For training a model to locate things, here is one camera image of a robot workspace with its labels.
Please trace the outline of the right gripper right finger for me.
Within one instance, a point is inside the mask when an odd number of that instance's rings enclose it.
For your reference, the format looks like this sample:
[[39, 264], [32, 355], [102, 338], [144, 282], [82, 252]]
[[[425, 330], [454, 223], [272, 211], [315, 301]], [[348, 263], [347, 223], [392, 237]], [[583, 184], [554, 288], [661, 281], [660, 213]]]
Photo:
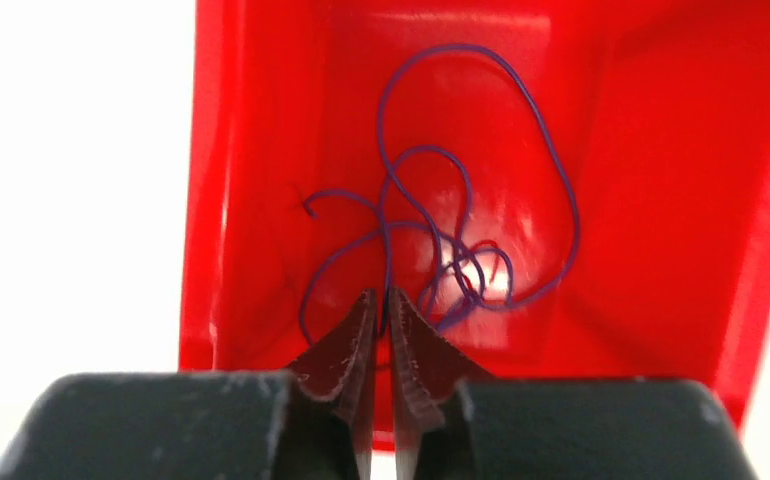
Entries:
[[440, 336], [408, 294], [388, 290], [394, 444], [399, 479], [474, 479], [458, 387], [495, 376]]

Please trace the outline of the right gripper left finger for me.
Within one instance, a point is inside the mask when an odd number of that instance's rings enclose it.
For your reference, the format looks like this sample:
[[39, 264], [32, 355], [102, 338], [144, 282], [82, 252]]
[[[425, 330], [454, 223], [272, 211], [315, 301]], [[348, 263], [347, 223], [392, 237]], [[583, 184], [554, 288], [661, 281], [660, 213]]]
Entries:
[[368, 479], [377, 356], [376, 291], [365, 289], [339, 324], [289, 365], [296, 383], [285, 417], [287, 479]]

